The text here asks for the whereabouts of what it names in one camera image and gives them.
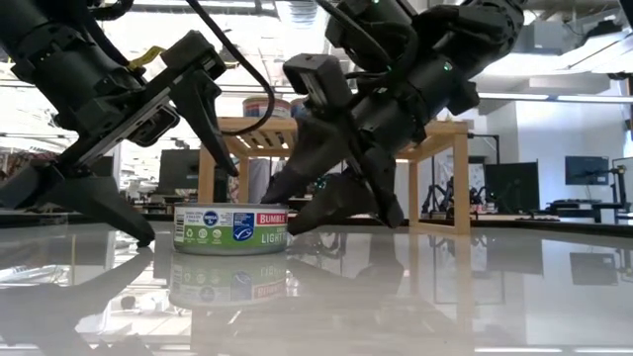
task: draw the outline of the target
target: can label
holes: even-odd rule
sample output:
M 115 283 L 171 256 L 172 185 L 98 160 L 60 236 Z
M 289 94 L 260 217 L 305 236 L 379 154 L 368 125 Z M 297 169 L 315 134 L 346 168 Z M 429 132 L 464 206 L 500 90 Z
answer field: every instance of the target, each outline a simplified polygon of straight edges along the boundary
M 180 208 L 174 218 L 177 245 L 248 248 L 287 243 L 286 213 Z

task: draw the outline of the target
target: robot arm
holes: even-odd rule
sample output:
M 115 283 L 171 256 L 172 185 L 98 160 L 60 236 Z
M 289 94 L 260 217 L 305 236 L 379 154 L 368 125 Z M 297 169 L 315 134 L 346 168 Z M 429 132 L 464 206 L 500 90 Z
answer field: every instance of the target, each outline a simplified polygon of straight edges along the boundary
M 295 91 L 308 95 L 307 110 L 296 117 L 298 144 L 262 202 L 284 202 L 346 160 L 345 172 L 301 210 L 289 232 L 360 214 L 396 227 L 404 214 L 394 194 L 395 154 L 422 142 L 424 126 L 442 109 L 459 115 L 479 104 L 469 80 L 511 51 L 525 1 L 467 0 L 418 15 L 401 0 L 344 0 L 333 10 L 317 2 L 332 14 L 328 39 L 367 72 L 353 73 L 359 90 L 352 94 L 333 56 L 300 54 L 285 63 Z
M 338 60 L 300 54 L 284 71 L 297 93 L 309 95 L 298 118 L 298 144 L 262 200 L 284 203 L 336 163 L 347 170 L 328 182 L 289 225 L 298 233 L 332 219 L 372 214 L 396 226 L 403 212 L 394 195 L 394 154 L 422 142 L 424 126 L 447 107 L 454 115 L 477 106 L 468 80 L 508 54 L 523 23 L 525 0 L 466 0 L 415 14 L 406 0 L 343 0 L 326 36 L 345 48 L 364 72 L 345 76 Z M 14 73 L 34 84 L 57 108 L 57 123 L 79 134 L 53 161 L 31 162 L 0 188 L 7 208 L 53 203 L 111 224 L 147 245 L 153 231 L 118 195 L 114 180 L 93 177 L 87 166 L 123 139 L 150 146 L 184 118 L 228 174 L 237 171 L 222 134 L 246 134 L 273 111 L 274 93 L 222 34 L 196 0 L 187 0 L 230 53 L 264 87 L 264 117 L 240 132 L 222 133 L 214 110 L 226 70 L 213 46 L 197 32 L 164 52 L 167 68 L 151 81 L 108 41 L 95 18 L 113 20 L 132 6 L 121 0 L 90 10 L 99 0 L 2 0 L 0 45 Z M 352 94 L 347 79 L 355 78 Z
M 197 5 L 194 10 L 203 11 L 197 1 L 188 1 Z M 124 139 L 153 145 L 182 117 L 218 165 L 233 176 L 237 170 L 214 108 L 221 94 L 214 80 L 225 72 L 225 63 L 200 33 L 192 31 L 161 55 L 167 68 L 145 81 L 142 68 L 130 63 L 96 22 L 121 17 L 133 2 L 121 0 L 91 10 L 89 5 L 101 1 L 0 1 L 0 45 L 16 63 L 13 72 L 56 107 L 55 121 L 61 128 L 79 135 L 55 160 L 32 161 L 11 177 L 0 189 L 0 201 L 19 210 L 52 203 L 109 223 L 147 245 L 153 230 L 119 197 L 114 179 L 91 174 L 87 167 L 92 162 Z M 264 88 L 272 98 L 270 86 Z

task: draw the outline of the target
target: wooden table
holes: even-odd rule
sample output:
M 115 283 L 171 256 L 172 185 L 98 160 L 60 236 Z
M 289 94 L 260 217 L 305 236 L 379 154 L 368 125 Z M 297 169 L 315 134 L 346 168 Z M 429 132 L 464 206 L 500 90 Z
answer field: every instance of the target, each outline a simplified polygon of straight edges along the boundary
M 227 131 L 244 129 L 255 122 L 252 118 L 219 118 L 220 127 Z M 259 130 L 241 137 L 225 136 L 230 152 L 239 158 L 239 195 L 248 202 L 248 158 L 289 157 L 295 146 L 297 123 L 292 119 L 271 118 Z M 427 139 L 420 145 L 410 144 L 400 151 L 398 159 L 408 161 L 408 216 L 412 229 L 449 234 L 470 234 L 470 200 L 468 184 L 468 126 L 462 122 L 433 121 L 426 126 Z M 453 226 L 422 223 L 420 217 L 418 174 L 419 162 L 453 148 L 455 185 L 455 223 Z M 216 163 L 205 150 L 200 150 L 198 201 L 212 203 L 214 197 L 214 167 Z

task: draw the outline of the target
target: computer monitor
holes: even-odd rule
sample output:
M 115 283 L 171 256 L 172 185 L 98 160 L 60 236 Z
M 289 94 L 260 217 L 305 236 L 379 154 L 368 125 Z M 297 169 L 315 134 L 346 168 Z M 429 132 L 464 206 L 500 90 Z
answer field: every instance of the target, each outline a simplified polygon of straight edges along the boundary
M 501 214 L 539 210 L 538 163 L 504 163 L 484 166 L 486 194 L 497 200 Z
M 609 157 L 565 157 L 566 185 L 608 185 Z
M 156 194 L 175 195 L 176 189 L 198 189 L 200 149 L 163 149 Z M 216 166 L 214 202 L 226 203 L 228 175 Z
M 163 149 L 156 192 L 173 194 L 176 189 L 198 189 L 199 149 Z

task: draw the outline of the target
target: yellow tag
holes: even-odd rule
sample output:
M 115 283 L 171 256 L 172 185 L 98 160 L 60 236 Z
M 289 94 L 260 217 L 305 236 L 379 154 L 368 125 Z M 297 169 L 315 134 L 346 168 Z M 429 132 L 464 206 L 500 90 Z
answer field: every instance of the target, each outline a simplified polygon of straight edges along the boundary
M 150 49 L 147 50 L 147 52 L 144 55 L 140 56 L 137 59 L 131 60 L 130 65 L 128 65 L 128 68 L 136 69 L 144 65 L 150 64 L 164 51 L 165 49 L 163 47 L 153 45 Z

